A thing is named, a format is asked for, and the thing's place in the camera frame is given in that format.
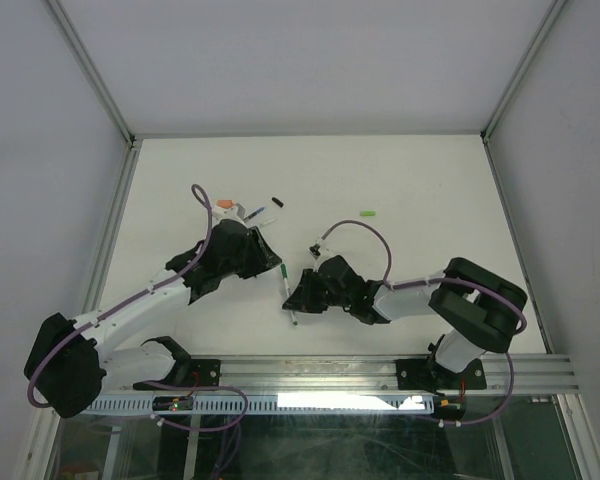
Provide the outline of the silver green tip pen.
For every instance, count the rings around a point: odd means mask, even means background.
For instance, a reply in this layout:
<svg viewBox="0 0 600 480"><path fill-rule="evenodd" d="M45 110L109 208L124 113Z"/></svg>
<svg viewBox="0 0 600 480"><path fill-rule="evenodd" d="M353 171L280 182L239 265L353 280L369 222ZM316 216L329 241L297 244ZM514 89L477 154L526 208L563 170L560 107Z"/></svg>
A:
<svg viewBox="0 0 600 480"><path fill-rule="evenodd" d="M268 225L270 225L270 224L272 224L272 223L274 223L276 221L277 221L277 218L272 218L272 219L266 220L264 222L261 222L261 223L257 224L256 226L258 228L264 228L264 227L266 227L266 226L268 226Z"/></svg>

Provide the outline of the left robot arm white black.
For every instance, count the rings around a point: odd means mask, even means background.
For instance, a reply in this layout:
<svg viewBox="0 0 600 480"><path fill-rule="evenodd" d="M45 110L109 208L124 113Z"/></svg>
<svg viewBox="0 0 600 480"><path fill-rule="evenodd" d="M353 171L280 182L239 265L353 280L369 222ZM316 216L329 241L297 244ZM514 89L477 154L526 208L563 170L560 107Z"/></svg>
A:
<svg viewBox="0 0 600 480"><path fill-rule="evenodd" d="M114 389L199 385L190 353L173 338L150 338L135 348L122 343L216 291L223 280L250 279L281 263L258 228L220 221L129 298L73 319L55 313L44 320L24 367L29 402L68 419Z"/></svg>

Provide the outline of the dark blue barrel pen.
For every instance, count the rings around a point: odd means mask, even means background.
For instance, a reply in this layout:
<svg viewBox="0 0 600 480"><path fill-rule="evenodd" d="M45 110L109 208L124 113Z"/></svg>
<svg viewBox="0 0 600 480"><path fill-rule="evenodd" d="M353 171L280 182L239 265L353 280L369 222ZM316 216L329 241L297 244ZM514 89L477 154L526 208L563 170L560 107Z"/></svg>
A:
<svg viewBox="0 0 600 480"><path fill-rule="evenodd" d="M256 216L258 216L261 213L263 213L265 211L265 209L266 209L266 207L262 206L262 207L259 207L256 210L254 210L253 212L251 212L250 214L248 214L246 217L244 217L244 222L247 223L247 222L253 220Z"/></svg>

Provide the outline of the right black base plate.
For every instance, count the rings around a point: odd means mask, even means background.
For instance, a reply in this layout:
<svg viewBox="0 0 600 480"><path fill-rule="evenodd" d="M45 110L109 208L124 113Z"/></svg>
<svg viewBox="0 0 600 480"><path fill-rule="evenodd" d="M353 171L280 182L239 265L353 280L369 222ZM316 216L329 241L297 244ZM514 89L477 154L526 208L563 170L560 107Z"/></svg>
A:
<svg viewBox="0 0 600 480"><path fill-rule="evenodd" d="M395 361L395 369L399 390L436 392L437 380L433 374L431 362L428 359L397 359Z"/></svg>

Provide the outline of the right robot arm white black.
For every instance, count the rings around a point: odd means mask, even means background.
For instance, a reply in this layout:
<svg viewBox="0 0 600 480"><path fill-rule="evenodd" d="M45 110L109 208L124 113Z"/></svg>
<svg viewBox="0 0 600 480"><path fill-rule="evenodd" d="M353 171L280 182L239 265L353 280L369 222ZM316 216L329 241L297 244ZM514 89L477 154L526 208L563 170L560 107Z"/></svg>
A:
<svg viewBox="0 0 600 480"><path fill-rule="evenodd" d="M526 327L527 300L514 283L462 257L438 276L389 285L363 278L337 255L305 269L282 308L307 314L340 308L366 325L437 314L451 330L433 346L427 374L435 385L449 387L484 353L509 350Z"/></svg>

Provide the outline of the aluminium mounting rail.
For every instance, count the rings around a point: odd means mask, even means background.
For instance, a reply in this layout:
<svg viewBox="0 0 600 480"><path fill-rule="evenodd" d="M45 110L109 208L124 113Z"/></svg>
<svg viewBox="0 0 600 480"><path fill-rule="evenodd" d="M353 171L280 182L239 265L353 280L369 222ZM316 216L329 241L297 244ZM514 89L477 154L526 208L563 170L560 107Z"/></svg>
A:
<svg viewBox="0 0 600 480"><path fill-rule="evenodd" d="M395 361L425 358L422 355L357 356L219 356L219 385L248 393L272 394L300 391L352 393L430 393L401 391L397 387ZM566 355L489 354L465 371L437 380L435 394L503 395L578 394L579 381Z"/></svg>

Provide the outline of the white green end pen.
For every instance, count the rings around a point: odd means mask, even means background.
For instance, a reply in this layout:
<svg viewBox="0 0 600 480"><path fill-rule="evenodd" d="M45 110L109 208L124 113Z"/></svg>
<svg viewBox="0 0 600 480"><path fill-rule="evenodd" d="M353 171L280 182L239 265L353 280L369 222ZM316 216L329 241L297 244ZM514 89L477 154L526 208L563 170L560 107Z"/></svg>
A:
<svg viewBox="0 0 600 480"><path fill-rule="evenodd" d="M286 300L287 300L287 299L288 299L288 298L291 296L291 293L292 293L292 292L291 292L291 289L290 289L290 285L289 285L288 278L283 278L283 277L282 277L282 280L283 280L284 292L285 292L285 294L286 294ZM298 321L297 321L297 318L296 318L296 314L295 314L295 312L294 312L294 311L292 311L292 310L287 310L287 311L288 311L288 313L289 313L289 315L290 315L290 318L291 318L292 325L293 325L294 327L297 327L297 326L299 325L299 323L298 323Z"/></svg>

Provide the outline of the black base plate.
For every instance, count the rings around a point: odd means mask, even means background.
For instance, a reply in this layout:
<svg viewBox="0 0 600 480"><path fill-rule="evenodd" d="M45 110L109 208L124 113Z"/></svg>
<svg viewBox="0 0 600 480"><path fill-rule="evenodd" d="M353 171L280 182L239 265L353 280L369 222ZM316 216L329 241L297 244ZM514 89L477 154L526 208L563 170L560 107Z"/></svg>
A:
<svg viewBox="0 0 600 480"><path fill-rule="evenodd" d="M428 359L397 359L395 361L395 369L399 390L436 392L437 380L433 374L431 362Z"/></svg>
<svg viewBox="0 0 600 480"><path fill-rule="evenodd" d="M191 390L194 387L218 386L221 375L220 359L189 358L176 360L171 370L162 378L133 384L136 391Z"/></svg>

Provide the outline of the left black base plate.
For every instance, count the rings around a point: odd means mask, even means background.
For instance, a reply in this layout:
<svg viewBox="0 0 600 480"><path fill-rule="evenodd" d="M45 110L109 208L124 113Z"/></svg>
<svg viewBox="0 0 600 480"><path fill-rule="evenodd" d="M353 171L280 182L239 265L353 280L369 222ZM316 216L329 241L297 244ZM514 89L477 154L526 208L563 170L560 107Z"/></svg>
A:
<svg viewBox="0 0 600 480"><path fill-rule="evenodd" d="M136 391L191 390L194 387L218 386L221 375L220 359L189 358L176 360L171 370L162 378L133 384Z"/></svg>

